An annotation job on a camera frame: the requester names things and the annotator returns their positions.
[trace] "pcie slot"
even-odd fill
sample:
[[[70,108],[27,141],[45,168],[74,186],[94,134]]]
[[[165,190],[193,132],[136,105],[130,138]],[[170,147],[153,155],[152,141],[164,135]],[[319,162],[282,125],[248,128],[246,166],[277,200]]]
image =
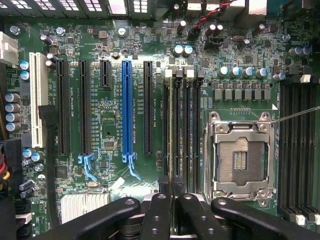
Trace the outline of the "pcie slot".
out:
[[[30,65],[30,112],[32,147],[46,145],[46,132],[39,118],[38,106],[48,105],[48,68],[46,57],[41,53],[29,53]]]
[[[100,86],[110,89],[112,87],[112,66],[109,60],[100,60]]]
[[[80,155],[87,156],[92,153],[91,146],[91,93],[89,63],[79,61],[79,132]]]
[[[154,81],[152,61],[143,62],[144,153],[154,151]]]
[[[131,61],[122,61],[122,162],[128,163],[130,174],[140,180],[135,172],[136,153],[133,146],[133,81]]]
[[[65,60],[56,63],[56,107],[58,111],[58,154],[70,154],[70,93],[69,64]]]

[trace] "heatsink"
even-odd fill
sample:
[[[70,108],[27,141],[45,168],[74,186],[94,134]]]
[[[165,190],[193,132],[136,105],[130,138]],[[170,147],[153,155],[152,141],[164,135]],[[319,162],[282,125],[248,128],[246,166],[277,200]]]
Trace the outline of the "heatsink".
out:
[[[110,203],[109,193],[68,194],[61,198],[62,224]]]

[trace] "connector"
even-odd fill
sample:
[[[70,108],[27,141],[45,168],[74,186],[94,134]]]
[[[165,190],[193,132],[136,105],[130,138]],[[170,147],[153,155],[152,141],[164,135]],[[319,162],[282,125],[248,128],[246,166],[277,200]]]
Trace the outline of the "connector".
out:
[[[48,68],[47,58],[41,53],[29,53],[30,65],[30,112],[32,147],[43,148],[46,145],[46,133],[38,115],[38,106],[48,105]]]
[[[0,31],[0,62],[18,66],[18,42]]]
[[[69,64],[65,60],[56,62],[56,96],[58,112],[58,154],[70,154],[70,92],[69,92]]]
[[[154,151],[154,79],[152,61],[143,63],[144,153]]]

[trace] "black pcie slot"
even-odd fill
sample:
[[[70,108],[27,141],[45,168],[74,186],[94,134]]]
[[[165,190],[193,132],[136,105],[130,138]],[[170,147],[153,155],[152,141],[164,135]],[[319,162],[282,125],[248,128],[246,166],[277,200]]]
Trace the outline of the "black pcie slot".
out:
[[[152,61],[143,62],[144,153],[154,151],[154,81]]]
[[[106,89],[112,86],[112,66],[109,60],[100,60],[100,86]]]
[[[70,154],[70,92],[69,64],[65,60],[56,63],[56,107],[58,112],[58,154]]]
[[[92,153],[90,72],[87,61],[79,61],[79,132],[80,155]]]

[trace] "cable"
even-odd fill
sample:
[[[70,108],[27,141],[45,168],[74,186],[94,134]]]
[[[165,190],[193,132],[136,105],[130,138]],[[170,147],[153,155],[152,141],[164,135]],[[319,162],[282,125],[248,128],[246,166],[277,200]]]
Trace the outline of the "cable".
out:
[[[215,14],[215,13],[219,12],[222,8],[229,6],[230,4],[232,4],[232,3],[235,2],[235,1],[237,1],[237,0],[230,0],[229,2],[222,3],[222,4],[221,4],[219,7],[217,7],[215,10],[208,12],[206,16],[200,18],[199,22],[198,22],[194,27],[195,27],[195,28],[200,28],[203,24],[205,24],[205,22],[206,22],[206,20],[207,20],[207,18],[208,18],[209,16],[211,16],[212,14]]]

